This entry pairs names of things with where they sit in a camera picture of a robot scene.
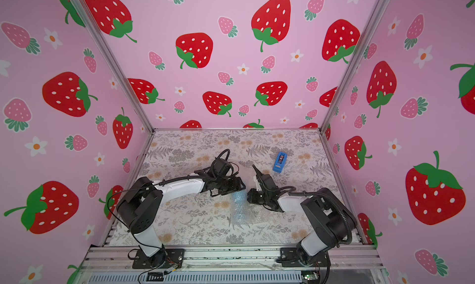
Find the clear bubble wrap sheet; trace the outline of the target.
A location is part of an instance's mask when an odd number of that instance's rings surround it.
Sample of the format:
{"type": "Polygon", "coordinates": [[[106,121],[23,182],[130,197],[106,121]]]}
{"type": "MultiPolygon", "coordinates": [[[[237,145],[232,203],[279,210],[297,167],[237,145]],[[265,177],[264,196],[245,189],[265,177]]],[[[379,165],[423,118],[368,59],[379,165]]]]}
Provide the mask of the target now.
{"type": "Polygon", "coordinates": [[[253,168],[241,167],[238,176],[241,177],[245,189],[229,194],[230,216],[229,223],[233,229],[247,230],[255,225],[270,221],[270,211],[261,205],[251,204],[247,201],[247,194],[251,189],[256,189],[256,173],[253,168]]]}

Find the blue tape dispenser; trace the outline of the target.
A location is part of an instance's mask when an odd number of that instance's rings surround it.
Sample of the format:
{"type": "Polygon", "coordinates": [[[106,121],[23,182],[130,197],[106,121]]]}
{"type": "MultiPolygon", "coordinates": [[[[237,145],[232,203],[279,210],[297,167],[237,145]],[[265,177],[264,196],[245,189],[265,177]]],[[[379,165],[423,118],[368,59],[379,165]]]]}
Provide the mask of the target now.
{"type": "Polygon", "coordinates": [[[277,173],[281,173],[286,165],[286,160],[287,160],[288,155],[284,152],[279,152],[274,165],[273,165],[273,171],[277,173]]]}

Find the blue plastic wine glass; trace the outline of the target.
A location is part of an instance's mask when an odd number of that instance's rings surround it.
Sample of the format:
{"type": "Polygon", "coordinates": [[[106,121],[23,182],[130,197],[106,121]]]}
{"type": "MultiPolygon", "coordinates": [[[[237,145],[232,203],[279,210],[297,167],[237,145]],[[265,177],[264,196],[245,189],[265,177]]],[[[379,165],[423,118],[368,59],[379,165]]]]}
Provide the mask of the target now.
{"type": "Polygon", "coordinates": [[[231,195],[230,223],[241,227],[246,223],[246,191],[234,192],[231,195]]]}

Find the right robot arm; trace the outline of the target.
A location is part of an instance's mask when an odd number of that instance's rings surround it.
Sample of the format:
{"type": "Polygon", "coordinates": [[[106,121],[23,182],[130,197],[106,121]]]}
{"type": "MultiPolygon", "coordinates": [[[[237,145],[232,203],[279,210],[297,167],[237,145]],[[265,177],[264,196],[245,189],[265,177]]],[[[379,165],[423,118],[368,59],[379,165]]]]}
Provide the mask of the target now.
{"type": "Polygon", "coordinates": [[[296,245],[298,260],[309,265],[317,256],[342,244],[353,242],[357,221],[348,208],[328,189],[297,192],[293,186],[283,188],[252,188],[247,202],[263,206],[272,212],[303,213],[311,231],[296,245]]]}

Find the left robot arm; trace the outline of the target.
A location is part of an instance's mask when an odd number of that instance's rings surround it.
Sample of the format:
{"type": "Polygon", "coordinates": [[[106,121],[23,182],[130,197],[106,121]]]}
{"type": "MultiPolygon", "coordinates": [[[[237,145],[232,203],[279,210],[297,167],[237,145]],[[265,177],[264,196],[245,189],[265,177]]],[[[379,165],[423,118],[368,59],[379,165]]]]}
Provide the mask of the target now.
{"type": "Polygon", "coordinates": [[[216,190],[218,195],[224,196],[244,189],[246,186],[242,179],[237,174],[229,175],[227,169],[217,173],[207,168],[161,182],[142,177],[118,202],[116,210],[141,251],[151,259],[165,253],[163,243],[153,229],[153,222],[162,204],[190,194],[216,190]]]}

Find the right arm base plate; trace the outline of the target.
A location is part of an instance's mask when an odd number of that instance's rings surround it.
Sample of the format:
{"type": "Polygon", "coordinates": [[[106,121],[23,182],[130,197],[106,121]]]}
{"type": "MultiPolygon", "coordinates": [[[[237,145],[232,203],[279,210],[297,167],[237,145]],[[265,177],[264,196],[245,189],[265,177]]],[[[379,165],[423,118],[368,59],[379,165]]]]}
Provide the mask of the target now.
{"type": "Polygon", "coordinates": [[[280,257],[275,260],[283,267],[330,267],[328,253],[308,255],[303,248],[281,248],[280,257]]]}

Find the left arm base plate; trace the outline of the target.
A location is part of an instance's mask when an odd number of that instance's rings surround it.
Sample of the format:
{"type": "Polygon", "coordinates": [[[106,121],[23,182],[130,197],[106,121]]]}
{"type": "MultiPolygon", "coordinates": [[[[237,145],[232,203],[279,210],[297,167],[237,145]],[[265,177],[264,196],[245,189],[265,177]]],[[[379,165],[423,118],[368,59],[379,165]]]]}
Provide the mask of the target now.
{"type": "Polygon", "coordinates": [[[183,264],[185,249],[161,249],[148,257],[138,249],[132,264],[133,269],[180,269],[183,264]]]}

